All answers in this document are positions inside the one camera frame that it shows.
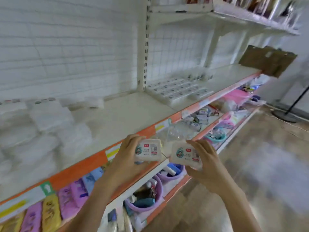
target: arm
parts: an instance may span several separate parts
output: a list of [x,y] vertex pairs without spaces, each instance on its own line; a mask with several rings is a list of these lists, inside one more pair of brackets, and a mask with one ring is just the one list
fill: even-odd
[[234,182],[221,163],[214,147],[205,140],[196,142],[187,140],[198,152],[202,163],[202,171],[186,166],[187,173],[198,179],[207,189],[218,194],[227,209],[234,232],[261,232],[249,202],[243,191]]
[[148,165],[148,163],[134,164],[135,148],[144,138],[129,135],[122,142],[113,162],[95,183],[91,195],[68,226],[67,232],[97,232],[113,192]]

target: concrete floor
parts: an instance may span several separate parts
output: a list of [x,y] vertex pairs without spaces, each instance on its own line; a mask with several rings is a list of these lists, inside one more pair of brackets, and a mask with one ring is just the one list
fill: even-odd
[[[221,152],[263,231],[309,231],[309,124],[300,129],[263,108]],[[218,195],[190,180],[143,232],[230,232]]]

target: black stand pole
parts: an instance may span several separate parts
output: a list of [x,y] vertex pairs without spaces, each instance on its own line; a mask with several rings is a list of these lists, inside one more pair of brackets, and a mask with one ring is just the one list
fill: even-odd
[[290,106],[290,108],[286,112],[275,110],[272,111],[272,114],[280,120],[296,123],[297,119],[290,114],[290,111],[293,109],[293,107],[295,107],[295,105],[299,102],[299,100],[302,99],[302,97],[305,95],[305,93],[307,93],[308,90],[309,86],[303,91],[303,93],[298,97],[298,99],[296,99],[296,101]]

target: round black base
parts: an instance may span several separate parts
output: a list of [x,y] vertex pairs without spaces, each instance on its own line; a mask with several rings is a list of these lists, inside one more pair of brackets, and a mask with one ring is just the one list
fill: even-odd
[[297,122],[297,119],[290,113],[286,115],[284,111],[280,111],[280,110],[272,111],[271,113],[280,120],[290,122],[290,123]]

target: hand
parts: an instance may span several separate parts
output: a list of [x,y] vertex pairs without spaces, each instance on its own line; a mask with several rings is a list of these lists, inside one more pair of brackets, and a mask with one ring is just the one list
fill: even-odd
[[199,154],[203,163],[202,171],[194,170],[186,166],[188,175],[199,180],[206,188],[223,196],[229,192],[231,186],[235,184],[234,180],[226,170],[225,166],[220,161],[214,147],[206,140],[187,140],[187,143],[192,145]]
[[134,163],[135,149],[138,143],[145,138],[145,136],[131,134],[124,139],[117,155],[102,176],[102,180],[108,181],[109,188],[116,190],[118,186],[132,179],[149,164],[148,162]]

